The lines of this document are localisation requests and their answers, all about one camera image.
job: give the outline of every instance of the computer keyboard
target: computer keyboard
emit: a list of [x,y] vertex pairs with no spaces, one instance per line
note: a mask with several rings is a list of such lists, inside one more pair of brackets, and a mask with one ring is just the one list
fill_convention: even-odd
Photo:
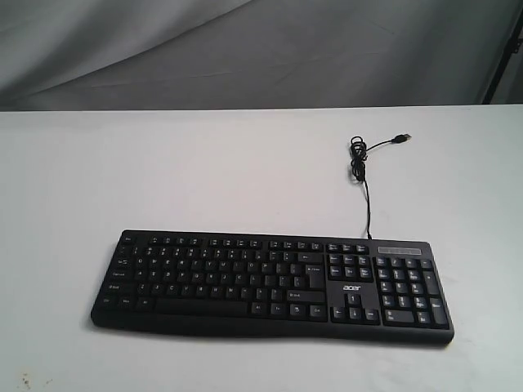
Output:
[[181,335],[454,336],[430,245],[376,239],[126,230],[91,317]]

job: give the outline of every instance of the space bar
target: space bar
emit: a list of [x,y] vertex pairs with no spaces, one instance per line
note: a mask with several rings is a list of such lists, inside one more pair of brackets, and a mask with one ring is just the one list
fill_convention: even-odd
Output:
[[247,316],[247,303],[160,298],[156,301],[156,312],[196,316],[245,317]]

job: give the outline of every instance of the keyboard frame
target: keyboard frame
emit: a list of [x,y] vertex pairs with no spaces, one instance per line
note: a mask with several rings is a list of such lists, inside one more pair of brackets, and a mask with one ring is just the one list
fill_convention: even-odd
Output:
[[[213,316],[189,316],[183,314],[155,314],[155,313],[138,313],[125,310],[101,310],[97,304],[98,296],[102,295],[102,287],[107,275],[110,271],[110,263],[116,257],[115,247],[114,254],[108,264],[108,268],[101,284],[101,288],[96,297],[95,304],[92,307],[91,319],[98,327],[116,328],[128,331],[139,332],[155,332],[161,334],[176,334],[186,336],[235,336],[235,337],[332,337],[342,339],[358,339],[371,341],[402,341],[412,342],[417,344],[434,344],[442,345],[448,344],[454,337],[454,325],[450,317],[449,308],[445,299],[445,293],[440,282],[440,275],[438,274],[437,266],[434,261],[431,246],[425,242],[412,241],[392,241],[381,239],[361,239],[361,238],[335,238],[335,237],[302,237],[289,235],[267,235],[267,234],[232,234],[232,233],[201,233],[201,232],[171,232],[171,231],[149,231],[149,230],[124,230],[123,235],[143,235],[152,236],[173,236],[185,238],[200,238],[208,240],[210,238],[216,239],[245,239],[245,240],[261,240],[268,241],[303,241],[306,243],[322,243],[324,245],[324,267],[325,267],[325,284],[327,296],[328,321],[312,322],[312,321],[296,321],[288,319],[270,319],[270,318],[234,318],[234,317],[213,317]],[[332,306],[331,298],[345,294],[347,292],[340,292],[343,285],[349,284],[350,281],[332,281],[329,280],[329,264],[327,263],[326,245],[328,243],[339,243],[349,245],[365,245],[369,247],[369,254],[371,258],[371,269],[373,271],[374,281],[372,283],[355,283],[364,285],[374,285],[376,290],[376,300],[379,301],[378,287],[376,284],[376,266],[374,259],[376,256],[394,256],[384,255],[378,253],[378,247],[407,247],[421,249],[421,256],[413,256],[413,258],[427,258],[432,260],[433,272],[440,289],[441,300],[445,307],[445,312],[449,320],[449,329],[431,329],[421,327],[392,327],[383,325],[381,306],[376,309],[380,310],[380,325],[362,325],[350,323],[333,323],[331,321],[330,307]],[[268,251],[264,245],[261,249]],[[398,257],[406,258],[406,255],[396,255]]]

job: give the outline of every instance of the black keyboard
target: black keyboard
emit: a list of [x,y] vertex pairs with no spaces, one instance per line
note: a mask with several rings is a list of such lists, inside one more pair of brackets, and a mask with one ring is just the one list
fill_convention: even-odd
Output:
[[127,230],[91,317],[182,335],[454,336],[430,245],[375,239]]

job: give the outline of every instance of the white tabletop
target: white tabletop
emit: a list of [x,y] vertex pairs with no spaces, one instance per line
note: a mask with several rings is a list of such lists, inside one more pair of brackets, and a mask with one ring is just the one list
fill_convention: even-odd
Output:
[[[518,390],[523,106],[0,114],[0,390]],[[88,318],[123,229],[358,238],[347,144],[369,157],[375,238],[432,245],[444,349],[205,339]]]

